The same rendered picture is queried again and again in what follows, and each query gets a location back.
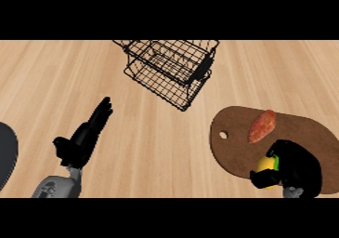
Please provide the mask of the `brown wooden cutting board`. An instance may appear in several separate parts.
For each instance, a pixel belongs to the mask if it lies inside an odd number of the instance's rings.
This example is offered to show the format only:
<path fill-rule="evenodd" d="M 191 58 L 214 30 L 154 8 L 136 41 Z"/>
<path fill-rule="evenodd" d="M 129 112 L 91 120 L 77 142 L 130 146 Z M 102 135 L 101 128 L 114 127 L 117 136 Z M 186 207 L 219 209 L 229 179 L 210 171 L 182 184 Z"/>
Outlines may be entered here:
<path fill-rule="evenodd" d="M 278 113 L 276 128 L 257 143 L 250 143 L 251 124 L 263 110 L 229 106 L 214 116 L 210 126 L 210 149 L 220 166 L 247 179 L 279 139 L 297 142 L 314 155 L 323 172 L 322 194 L 339 192 L 339 139 L 308 117 Z"/>

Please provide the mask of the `yellow lemon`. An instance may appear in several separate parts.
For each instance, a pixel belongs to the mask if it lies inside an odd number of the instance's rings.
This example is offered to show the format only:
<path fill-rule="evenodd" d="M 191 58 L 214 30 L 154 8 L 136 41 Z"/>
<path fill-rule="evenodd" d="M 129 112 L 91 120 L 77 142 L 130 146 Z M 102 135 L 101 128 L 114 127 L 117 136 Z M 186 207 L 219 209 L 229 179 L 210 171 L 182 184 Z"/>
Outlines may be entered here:
<path fill-rule="evenodd" d="M 258 189 L 272 189 L 279 184 L 279 157 L 276 155 L 260 159 L 253 179 Z"/>

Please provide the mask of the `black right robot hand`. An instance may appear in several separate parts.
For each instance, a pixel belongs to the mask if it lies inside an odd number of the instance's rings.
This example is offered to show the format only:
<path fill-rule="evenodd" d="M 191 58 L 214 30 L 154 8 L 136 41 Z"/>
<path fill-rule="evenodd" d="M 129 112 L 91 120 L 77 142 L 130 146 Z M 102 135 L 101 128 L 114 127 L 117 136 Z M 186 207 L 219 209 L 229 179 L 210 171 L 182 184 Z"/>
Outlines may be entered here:
<path fill-rule="evenodd" d="M 278 185 L 303 188 L 304 193 L 300 198 L 314 198 L 323 187 L 322 166 L 311 152 L 294 141 L 279 139 L 273 142 L 267 151 L 267 157 L 276 155 L 279 157 L 279 173 L 281 182 Z M 250 172 L 250 180 L 253 185 L 255 171 Z"/>

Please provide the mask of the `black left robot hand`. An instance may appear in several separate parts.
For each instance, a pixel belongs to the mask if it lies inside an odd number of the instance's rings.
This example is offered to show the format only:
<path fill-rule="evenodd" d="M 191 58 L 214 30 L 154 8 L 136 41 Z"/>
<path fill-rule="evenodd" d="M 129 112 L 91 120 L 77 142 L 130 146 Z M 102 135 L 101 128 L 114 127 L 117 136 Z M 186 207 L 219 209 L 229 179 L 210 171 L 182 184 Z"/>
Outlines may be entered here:
<path fill-rule="evenodd" d="M 92 113 L 89 121 L 79 126 L 71 138 L 57 137 L 54 139 L 52 143 L 63 166 L 82 169 L 88 164 L 111 114 L 110 97 L 105 97 Z"/>

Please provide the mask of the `orange sweet potato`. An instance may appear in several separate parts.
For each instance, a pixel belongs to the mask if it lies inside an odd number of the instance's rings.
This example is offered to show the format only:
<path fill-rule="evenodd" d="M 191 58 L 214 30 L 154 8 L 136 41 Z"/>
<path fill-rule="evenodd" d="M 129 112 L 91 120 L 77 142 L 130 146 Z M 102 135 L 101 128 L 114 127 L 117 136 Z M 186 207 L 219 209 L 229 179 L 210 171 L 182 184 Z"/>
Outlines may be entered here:
<path fill-rule="evenodd" d="M 266 110 L 255 118 L 251 127 L 248 141 L 257 143 L 276 128 L 276 112 Z"/>

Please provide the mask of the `dark grey round object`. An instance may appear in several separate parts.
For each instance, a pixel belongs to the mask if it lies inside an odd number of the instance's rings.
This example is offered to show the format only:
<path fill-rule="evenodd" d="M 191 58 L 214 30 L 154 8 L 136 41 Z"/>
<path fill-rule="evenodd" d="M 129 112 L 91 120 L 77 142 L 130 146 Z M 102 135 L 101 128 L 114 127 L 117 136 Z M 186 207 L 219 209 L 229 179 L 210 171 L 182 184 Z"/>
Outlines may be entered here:
<path fill-rule="evenodd" d="M 11 127 L 0 122 L 0 191 L 11 178 L 17 163 L 18 139 Z"/>

